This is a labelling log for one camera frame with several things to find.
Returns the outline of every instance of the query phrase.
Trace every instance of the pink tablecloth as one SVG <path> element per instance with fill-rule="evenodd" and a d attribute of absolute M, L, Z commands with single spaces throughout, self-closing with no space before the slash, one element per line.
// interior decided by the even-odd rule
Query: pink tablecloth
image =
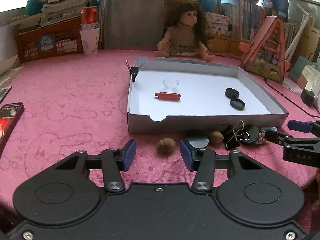
<path fill-rule="evenodd" d="M 16 187 L 43 169 L 72 152 L 85 149 L 98 154 L 109 147 L 122 147 L 130 138 L 127 131 L 126 106 L 129 88 L 127 59 L 131 65 L 137 56 L 153 57 L 147 51 L 105 51 L 97 57 L 73 55 L 49 58 L 24 64 L 23 72 L 12 82 L 12 90 L 3 104 L 23 102 L 25 112 L 15 127 L 0 159 L 0 202 L 13 210 L 12 194 Z M 216 57 L 216 63 L 239 66 L 233 59 Z M 287 119 L 314 121 L 275 91 L 263 79 L 254 76 L 290 112 Z M 270 82 L 286 96 L 316 115 L 305 106 L 299 95 L 282 85 Z M 286 123 L 283 125 L 289 132 Z M 290 131 L 295 137 L 310 135 Z M 178 146 L 168 159 L 156 155 L 155 145 L 162 136 L 133 135 L 138 149 L 124 181 L 189 182 L 189 172 L 179 153 L 181 136 L 171 136 Z M 221 146 L 217 154 L 228 154 Z M 239 150 L 272 168 L 300 187 L 307 186 L 316 169 L 282 160 L 282 148 L 268 143 L 264 146 L 240 147 Z M 91 179 L 102 185 L 101 171 L 92 171 Z M 216 171 L 215 186 L 227 179 L 226 171 Z M 307 230 L 310 219 L 302 222 Z"/>

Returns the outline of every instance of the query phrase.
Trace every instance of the red soda can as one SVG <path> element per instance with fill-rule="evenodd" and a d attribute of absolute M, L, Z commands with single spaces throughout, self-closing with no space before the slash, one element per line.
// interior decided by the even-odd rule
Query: red soda can
<path fill-rule="evenodd" d="M 99 12 L 96 6 L 84 7 L 80 13 L 81 30 L 99 28 Z"/>

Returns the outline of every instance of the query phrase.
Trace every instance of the metal bolt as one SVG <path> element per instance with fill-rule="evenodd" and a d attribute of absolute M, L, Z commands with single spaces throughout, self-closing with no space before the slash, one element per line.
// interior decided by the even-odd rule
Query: metal bolt
<path fill-rule="evenodd" d="M 163 187 L 156 187 L 155 191 L 156 192 L 164 192 L 164 188 Z"/>
<path fill-rule="evenodd" d="M 25 240 L 33 240 L 33 234 L 29 231 L 26 231 L 22 234 Z"/>
<path fill-rule="evenodd" d="M 116 190 L 116 189 L 121 189 L 122 187 L 122 183 L 118 182 L 118 181 L 113 181 L 113 182 L 109 182 L 107 187 L 109 189 L 113 189 L 113 190 Z"/>
<path fill-rule="evenodd" d="M 296 233 L 295 232 L 289 232 L 285 235 L 286 240 L 294 240 L 296 238 Z"/>
<path fill-rule="evenodd" d="M 210 184 L 205 181 L 200 181 L 195 184 L 195 187 L 196 189 L 199 189 L 199 190 L 206 190 L 210 187 Z"/>

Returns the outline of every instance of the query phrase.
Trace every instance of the doll's hair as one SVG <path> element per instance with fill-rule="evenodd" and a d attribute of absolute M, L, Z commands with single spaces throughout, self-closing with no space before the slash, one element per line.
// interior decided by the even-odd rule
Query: doll's hair
<path fill-rule="evenodd" d="M 177 0 L 171 4 L 165 20 L 163 36 L 168 27 L 175 26 L 179 23 L 183 13 L 191 11 L 197 11 L 197 23 L 193 26 L 196 43 L 201 41 L 204 46 L 208 47 L 209 37 L 205 34 L 207 20 L 202 12 L 200 3 L 195 0 Z"/>

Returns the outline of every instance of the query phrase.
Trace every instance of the red tube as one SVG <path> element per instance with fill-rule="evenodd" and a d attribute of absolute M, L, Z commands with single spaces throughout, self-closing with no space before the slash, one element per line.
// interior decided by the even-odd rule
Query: red tube
<path fill-rule="evenodd" d="M 159 97 L 160 99 L 166 99 L 166 100 L 180 100 L 180 97 L 181 97 L 180 94 L 169 93 L 169 92 L 155 93 L 155 96 Z"/>

